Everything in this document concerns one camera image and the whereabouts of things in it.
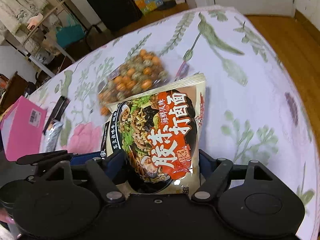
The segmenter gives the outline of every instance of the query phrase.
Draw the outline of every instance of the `orange round snack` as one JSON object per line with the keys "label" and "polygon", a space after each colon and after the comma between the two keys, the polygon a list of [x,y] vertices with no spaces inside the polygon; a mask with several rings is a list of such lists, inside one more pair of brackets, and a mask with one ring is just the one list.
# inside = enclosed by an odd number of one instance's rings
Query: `orange round snack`
{"label": "orange round snack", "polygon": [[105,107],[105,106],[100,109],[100,114],[101,114],[101,115],[106,116],[106,115],[108,115],[109,113],[110,113],[109,108],[107,108],[107,107]]}
{"label": "orange round snack", "polygon": [[146,79],[145,81],[142,82],[141,88],[143,90],[147,90],[152,86],[152,80],[151,79]]}
{"label": "orange round snack", "polygon": [[130,82],[127,83],[127,89],[131,90],[135,84],[136,82],[134,80],[131,80]]}
{"label": "orange round snack", "polygon": [[116,89],[118,91],[125,91],[125,84],[124,83],[120,83],[117,85]]}
{"label": "orange round snack", "polygon": [[133,75],[133,73],[135,73],[135,68],[130,68],[128,71],[127,71],[127,75],[129,76],[129,77],[131,77],[132,75]]}
{"label": "orange round snack", "polygon": [[158,75],[159,75],[159,73],[152,72],[152,74],[150,75],[150,78],[151,78],[152,80],[157,80],[157,79],[158,79]]}
{"label": "orange round snack", "polygon": [[150,55],[150,54],[146,54],[146,55],[143,56],[143,59],[144,59],[144,60],[146,60],[146,59],[152,59],[152,58],[153,58],[153,56]]}
{"label": "orange round snack", "polygon": [[161,61],[160,61],[159,57],[154,56],[152,58],[152,63],[155,64],[155,65],[159,65],[161,63]]}
{"label": "orange round snack", "polygon": [[122,76],[117,76],[117,77],[113,80],[113,82],[114,82],[115,84],[119,84],[121,81],[122,81]]}
{"label": "orange round snack", "polygon": [[103,94],[103,93],[100,93],[100,94],[98,95],[99,100],[102,100],[103,97],[104,97],[104,94]]}
{"label": "orange round snack", "polygon": [[122,78],[122,82],[125,83],[125,84],[129,83],[130,81],[131,81],[131,78],[129,76],[124,76]]}
{"label": "orange round snack", "polygon": [[151,75],[151,68],[149,68],[149,67],[146,67],[144,70],[143,70],[143,73],[145,74],[145,75]]}
{"label": "orange round snack", "polygon": [[140,56],[143,56],[147,53],[147,51],[145,49],[140,50]]}

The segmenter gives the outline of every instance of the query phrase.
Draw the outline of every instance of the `instant noodle package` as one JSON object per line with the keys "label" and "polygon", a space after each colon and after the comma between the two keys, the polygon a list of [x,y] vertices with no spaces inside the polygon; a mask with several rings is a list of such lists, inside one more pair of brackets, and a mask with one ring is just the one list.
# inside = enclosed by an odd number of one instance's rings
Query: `instant noodle package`
{"label": "instant noodle package", "polygon": [[197,74],[107,105],[102,157],[124,151],[130,193],[193,194],[200,186],[198,138],[205,77]]}

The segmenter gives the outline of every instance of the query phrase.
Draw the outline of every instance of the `green round snack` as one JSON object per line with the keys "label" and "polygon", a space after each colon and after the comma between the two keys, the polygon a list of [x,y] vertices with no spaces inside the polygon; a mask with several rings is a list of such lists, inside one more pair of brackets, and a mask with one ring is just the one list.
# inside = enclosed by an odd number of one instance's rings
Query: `green round snack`
{"label": "green round snack", "polygon": [[108,89],[112,89],[112,88],[114,88],[114,87],[115,87],[114,82],[113,82],[112,80],[110,80],[110,81],[108,82]]}
{"label": "green round snack", "polygon": [[119,66],[120,71],[122,70],[127,70],[128,65],[127,64],[122,64]]}
{"label": "green round snack", "polygon": [[136,64],[136,70],[142,72],[146,68],[143,64]]}
{"label": "green round snack", "polygon": [[126,69],[124,69],[124,70],[121,70],[121,72],[120,72],[120,75],[121,76],[125,76],[127,74],[127,70]]}
{"label": "green round snack", "polygon": [[132,88],[131,92],[132,92],[134,95],[137,95],[137,94],[139,94],[139,93],[142,92],[142,88],[141,88],[141,86],[140,86],[139,84],[136,84],[136,85]]}
{"label": "green round snack", "polygon": [[139,55],[137,55],[136,58],[134,59],[134,62],[139,64],[143,62],[143,59]]}
{"label": "green round snack", "polygon": [[144,75],[144,74],[142,74],[142,73],[139,73],[140,75],[139,75],[139,77],[137,78],[137,82],[138,83],[141,83],[141,82],[143,82],[144,80],[146,80],[146,79],[148,79],[148,76],[147,75]]}
{"label": "green round snack", "polygon": [[161,81],[165,81],[167,78],[168,78],[168,73],[167,73],[167,71],[165,71],[165,70],[163,70],[163,71],[161,71],[160,73],[159,73],[159,79],[161,80]]}
{"label": "green round snack", "polygon": [[137,81],[137,82],[139,82],[140,81],[140,76],[142,75],[142,73],[141,72],[135,72],[135,73],[133,73],[133,75],[132,75],[132,79],[133,80],[135,80],[135,81]]}
{"label": "green round snack", "polygon": [[124,100],[124,99],[125,99],[124,93],[123,93],[123,92],[119,92],[119,93],[117,94],[117,99],[118,99],[119,101]]}
{"label": "green round snack", "polygon": [[150,59],[146,59],[143,62],[143,65],[146,66],[146,67],[151,67],[152,66],[152,61]]}

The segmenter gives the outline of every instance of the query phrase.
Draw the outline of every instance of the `floral bedsheet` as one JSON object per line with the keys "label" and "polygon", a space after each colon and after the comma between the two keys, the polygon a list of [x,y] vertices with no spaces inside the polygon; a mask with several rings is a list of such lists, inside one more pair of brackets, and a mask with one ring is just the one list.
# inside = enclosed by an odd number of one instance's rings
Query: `floral bedsheet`
{"label": "floral bedsheet", "polygon": [[300,96],[268,42],[233,8],[197,8],[119,37],[86,55],[33,93],[29,99],[49,116],[61,95],[71,102],[62,121],[57,150],[100,150],[99,83],[140,49],[155,51],[174,76],[187,62],[189,75],[207,78],[199,147],[237,164],[265,164],[305,205],[297,236],[319,231],[319,159],[315,137]]}

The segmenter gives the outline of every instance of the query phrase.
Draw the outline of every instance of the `colorful box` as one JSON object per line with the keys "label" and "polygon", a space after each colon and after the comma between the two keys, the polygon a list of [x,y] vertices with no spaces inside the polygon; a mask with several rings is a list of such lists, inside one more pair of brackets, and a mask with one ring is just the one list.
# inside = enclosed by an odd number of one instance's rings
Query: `colorful box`
{"label": "colorful box", "polygon": [[8,161],[39,153],[47,111],[21,96],[0,123],[4,153]]}
{"label": "colorful box", "polygon": [[134,2],[144,15],[163,5],[162,0],[134,0]]}

